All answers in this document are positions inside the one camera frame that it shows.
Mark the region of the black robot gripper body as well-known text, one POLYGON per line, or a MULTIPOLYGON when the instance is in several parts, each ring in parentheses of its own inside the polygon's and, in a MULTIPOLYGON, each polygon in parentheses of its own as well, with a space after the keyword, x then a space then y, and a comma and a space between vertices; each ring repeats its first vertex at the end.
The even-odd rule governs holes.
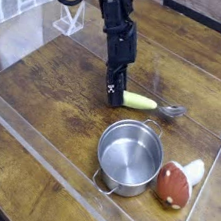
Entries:
POLYGON ((136 60, 137 27, 125 10, 123 0, 106 0, 103 12, 107 36, 107 75, 113 77, 136 60))

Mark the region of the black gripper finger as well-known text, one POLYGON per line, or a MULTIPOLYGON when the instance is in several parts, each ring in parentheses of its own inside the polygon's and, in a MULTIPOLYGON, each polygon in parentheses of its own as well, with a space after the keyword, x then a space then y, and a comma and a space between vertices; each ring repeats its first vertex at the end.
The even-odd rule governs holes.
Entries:
POLYGON ((120 107, 123 105, 123 92, 126 90, 126 74, 107 72, 106 78, 107 99, 111 107, 120 107))

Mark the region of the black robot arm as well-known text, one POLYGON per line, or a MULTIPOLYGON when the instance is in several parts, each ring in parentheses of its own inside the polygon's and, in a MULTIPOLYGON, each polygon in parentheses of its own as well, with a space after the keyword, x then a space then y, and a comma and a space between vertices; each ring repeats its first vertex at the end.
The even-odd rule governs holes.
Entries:
POLYGON ((137 55, 137 27, 129 17, 133 0, 99 0, 107 37, 106 90, 111 107, 123 105, 127 67, 137 55))

